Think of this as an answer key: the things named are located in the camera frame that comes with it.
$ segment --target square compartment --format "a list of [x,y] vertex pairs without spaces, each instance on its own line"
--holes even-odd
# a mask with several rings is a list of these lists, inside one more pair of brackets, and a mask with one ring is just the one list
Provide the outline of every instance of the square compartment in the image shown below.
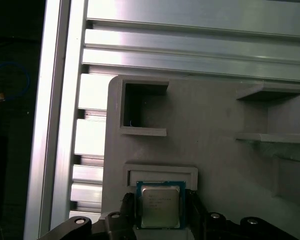
[[257,85],[236,99],[244,102],[244,130],[236,139],[300,143],[300,85]]
[[123,80],[120,131],[122,134],[167,136],[160,127],[158,109],[164,101],[168,81]]

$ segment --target wire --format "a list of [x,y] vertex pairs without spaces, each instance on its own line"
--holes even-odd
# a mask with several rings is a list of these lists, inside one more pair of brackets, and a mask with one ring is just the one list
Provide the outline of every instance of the wire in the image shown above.
[[25,86],[24,89],[22,89],[21,92],[17,93],[16,95],[5,97],[4,100],[3,100],[3,102],[11,101],[11,100],[14,100],[14,99],[16,99],[18,97],[23,96],[28,91],[29,86],[30,86],[30,76],[29,76],[29,73],[26,70],[26,68],[24,66],[22,66],[21,64],[17,63],[17,62],[7,61],[5,63],[0,64],[0,69],[3,68],[3,67],[5,67],[5,66],[9,66],[9,65],[16,66],[16,67],[20,68],[23,71],[23,73],[26,76],[26,86]]

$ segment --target screw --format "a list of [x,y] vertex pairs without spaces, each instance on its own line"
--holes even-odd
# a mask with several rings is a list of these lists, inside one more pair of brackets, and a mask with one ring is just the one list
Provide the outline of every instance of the screw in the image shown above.
[[257,220],[250,218],[247,220],[249,224],[258,224]]
[[112,217],[113,219],[117,219],[117,218],[120,217],[120,215],[119,215],[119,214],[113,214],[111,217]]
[[77,221],[75,221],[76,224],[83,224],[84,222],[84,219],[78,219]]
[[218,213],[212,213],[212,214],[211,214],[211,217],[212,217],[213,219],[218,219],[218,218],[220,218],[220,215],[219,215]]

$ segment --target dark background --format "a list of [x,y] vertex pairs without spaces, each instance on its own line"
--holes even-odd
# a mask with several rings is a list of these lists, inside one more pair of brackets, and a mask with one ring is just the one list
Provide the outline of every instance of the dark background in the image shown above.
[[[0,64],[16,62],[30,75],[26,94],[0,102],[0,239],[23,238],[45,0],[0,0]],[[0,69],[0,93],[27,84],[15,66]]]

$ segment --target rectangular slot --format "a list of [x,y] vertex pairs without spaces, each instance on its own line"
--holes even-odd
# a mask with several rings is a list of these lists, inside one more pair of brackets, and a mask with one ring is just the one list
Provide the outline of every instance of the rectangular slot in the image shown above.
[[198,184],[198,169],[185,166],[126,163],[123,167],[123,184],[127,187],[135,187],[138,181],[185,182],[187,189],[195,191]]
[[244,130],[236,138],[300,143],[300,85],[261,84],[240,90]]
[[163,128],[165,95],[169,82],[166,80],[122,80],[120,132],[128,135],[167,136]]

